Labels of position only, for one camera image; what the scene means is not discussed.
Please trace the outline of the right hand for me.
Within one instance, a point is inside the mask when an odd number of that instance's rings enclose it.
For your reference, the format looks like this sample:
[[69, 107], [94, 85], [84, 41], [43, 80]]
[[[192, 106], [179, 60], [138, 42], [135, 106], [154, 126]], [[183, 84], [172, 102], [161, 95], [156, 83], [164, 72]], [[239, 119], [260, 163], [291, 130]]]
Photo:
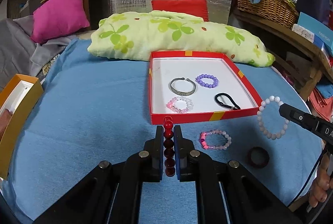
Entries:
[[327, 174], [329, 163], [328, 155], [324, 154], [309, 193], [309, 205], [313, 208], [326, 201], [327, 190], [332, 188], [332, 178]]

